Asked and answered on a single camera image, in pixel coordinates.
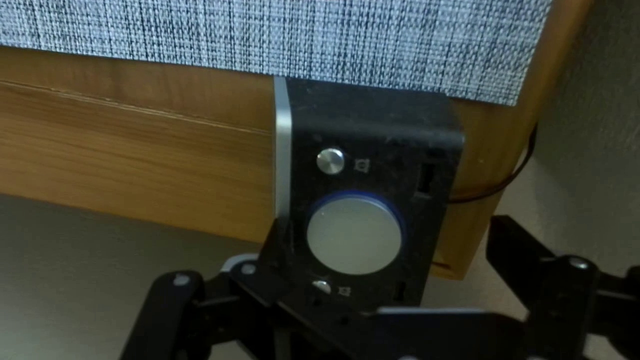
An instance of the metal screw head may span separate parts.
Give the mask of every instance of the metal screw head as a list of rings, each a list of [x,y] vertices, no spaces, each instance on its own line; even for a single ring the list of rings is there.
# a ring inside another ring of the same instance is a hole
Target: metal screw head
[[[577,268],[577,271],[587,271],[587,262],[583,258],[571,256],[571,258],[568,258],[568,264]]]
[[[329,174],[329,177],[339,174],[343,170],[343,153],[339,149],[323,149],[315,157],[315,166],[323,174]]]
[[[241,273],[241,274],[253,274],[253,273],[255,273],[255,266],[253,266],[253,264],[241,264],[240,273]]]
[[[315,287],[319,293],[323,294],[332,294],[332,285],[327,285],[326,281],[313,281],[311,287]]]
[[[188,283],[191,283],[185,274],[175,274],[174,278],[174,287],[185,287]]]

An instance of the black mount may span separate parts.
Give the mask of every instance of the black mount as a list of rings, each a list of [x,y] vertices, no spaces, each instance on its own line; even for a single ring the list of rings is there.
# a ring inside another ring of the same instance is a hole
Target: black mount
[[[498,217],[485,256],[529,311],[525,322],[428,309],[362,312],[291,281],[285,258],[273,256],[285,244],[285,222],[273,222],[257,261],[236,262],[209,283],[195,273],[159,276],[121,360],[205,360],[213,345],[227,340],[264,360],[571,360],[583,358],[585,334],[607,337],[625,358],[640,357],[638,266],[625,278],[604,274],[585,258],[553,256]]]

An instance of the wooden frame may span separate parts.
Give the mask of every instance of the wooden frame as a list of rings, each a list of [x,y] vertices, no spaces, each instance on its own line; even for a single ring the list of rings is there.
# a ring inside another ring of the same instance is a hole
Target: wooden frame
[[[455,101],[454,192],[505,179],[592,0],[555,0],[516,109]],[[0,49],[0,192],[260,243],[271,220],[271,80]],[[463,276],[498,196],[450,207],[434,271]]]

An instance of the woven fabric panel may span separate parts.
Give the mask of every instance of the woven fabric panel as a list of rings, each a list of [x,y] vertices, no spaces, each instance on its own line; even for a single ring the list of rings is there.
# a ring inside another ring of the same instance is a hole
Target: woven fabric panel
[[[2,0],[0,45],[513,105],[550,0]]]

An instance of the cable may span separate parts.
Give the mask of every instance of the cable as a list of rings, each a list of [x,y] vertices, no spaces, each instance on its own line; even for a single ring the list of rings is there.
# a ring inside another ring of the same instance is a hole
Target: cable
[[[525,157],[520,163],[520,166],[501,182],[498,182],[492,191],[488,192],[479,192],[479,194],[472,194],[472,196],[459,196],[459,198],[450,198],[448,205],[467,205],[467,202],[477,202],[484,198],[490,198],[493,194],[499,194],[501,191],[505,191],[505,186],[509,186],[520,172],[525,168],[525,165],[532,161],[534,153],[536,153],[536,145],[537,145],[537,127],[534,127],[532,134],[528,136],[528,146],[525,146]]]

